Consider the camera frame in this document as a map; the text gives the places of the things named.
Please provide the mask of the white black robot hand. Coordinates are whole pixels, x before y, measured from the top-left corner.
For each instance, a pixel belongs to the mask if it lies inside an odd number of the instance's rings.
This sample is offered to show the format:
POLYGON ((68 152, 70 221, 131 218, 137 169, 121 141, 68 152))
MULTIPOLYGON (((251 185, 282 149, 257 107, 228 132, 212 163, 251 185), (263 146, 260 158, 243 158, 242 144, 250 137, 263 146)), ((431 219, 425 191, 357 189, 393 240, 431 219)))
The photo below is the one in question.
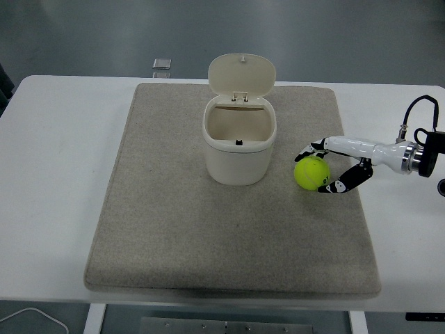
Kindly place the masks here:
POLYGON ((373 176, 373 167, 386 165, 396 173, 409 174, 412 169, 411 143, 385 145, 346 136, 330 136, 310 143, 295 158, 295 162, 315 156, 323 158, 328 153, 354 157, 359 163, 344 172, 337 180, 318 187, 320 193, 346 193, 373 176))

